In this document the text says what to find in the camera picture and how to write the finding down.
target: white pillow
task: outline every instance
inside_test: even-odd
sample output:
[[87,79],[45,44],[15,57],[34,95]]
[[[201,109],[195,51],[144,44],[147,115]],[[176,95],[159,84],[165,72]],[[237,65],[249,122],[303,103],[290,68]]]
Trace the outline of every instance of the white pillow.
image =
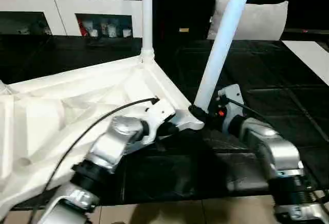
[[[228,0],[216,0],[208,39],[215,39]],[[287,20],[288,1],[279,4],[246,4],[235,40],[279,40]]]

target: black table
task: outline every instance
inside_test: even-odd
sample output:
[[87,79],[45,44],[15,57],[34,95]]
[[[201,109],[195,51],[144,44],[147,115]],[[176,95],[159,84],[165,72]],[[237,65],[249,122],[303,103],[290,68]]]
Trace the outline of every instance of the black table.
[[[211,41],[163,42],[156,50],[158,64],[191,102],[211,46]],[[9,84],[118,60],[138,55],[140,47],[138,39],[1,36],[0,79]],[[298,147],[322,187],[328,188],[329,87],[282,42],[233,42],[216,89],[234,83],[240,85],[246,104]],[[234,137],[205,128],[185,130],[127,156],[102,204],[266,193],[254,154]],[[46,199],[52,194],[49,191]],[[34,203],[31,199],[14,209],[29,209]]]

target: white foldable base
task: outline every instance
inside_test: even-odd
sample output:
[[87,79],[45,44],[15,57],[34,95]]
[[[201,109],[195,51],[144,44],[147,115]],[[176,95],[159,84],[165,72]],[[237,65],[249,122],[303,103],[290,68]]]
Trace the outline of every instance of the white foldable base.
[[[39,194],[62,154],[101,115],[140,99],[167,99],[180,130],[204,124],[189,112],[190,102],[154,60],[141,56],[67,71],[9,86],[0,96],[0,219],[17,203]],[[151,103],[118,113],[142,117]],[[96,125],[73,149],[51,187],[67,181],[73,164],[105,131],[111,117]]]

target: white plastic stand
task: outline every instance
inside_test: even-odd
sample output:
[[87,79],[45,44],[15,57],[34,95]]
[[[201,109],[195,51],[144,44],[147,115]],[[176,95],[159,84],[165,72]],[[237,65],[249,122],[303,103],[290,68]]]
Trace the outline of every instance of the white plastic stand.
[[220,77],[225,59],[247,0],[228,0],[194,105],[208,111],[211,97]]
[[[8,86],[0,95],[0,220],[17,203],[39,194],[70,145],[101,115],[145,98],[167,99],[180,130],[204,124],[188,111],[191,103],[154,61],[152,0],[143,0],[141,55]],[[151,103],[117,115],[142,117]],[[50,187],[66,182],[111,117],[96,125],[73,149]]]

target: dark background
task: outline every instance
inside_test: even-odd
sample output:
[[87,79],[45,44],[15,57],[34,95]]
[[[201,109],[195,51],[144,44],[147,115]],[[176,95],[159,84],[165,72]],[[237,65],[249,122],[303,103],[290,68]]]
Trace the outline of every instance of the dark background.
[[[282,39],[291,37],[289,29],[297,29],[296,38],[305,38],[300,33],[317,31],[318,36],[329,32],[328,0],[248,0],[254,4],[276,4],[289,1],[286,33]],[[154,0],[154,36],[157,43],[179,38],[183,40],[205,39],[209,19],[213,14],[215,0]],[[189,33],[179,33],[179,28],[189,28]]]

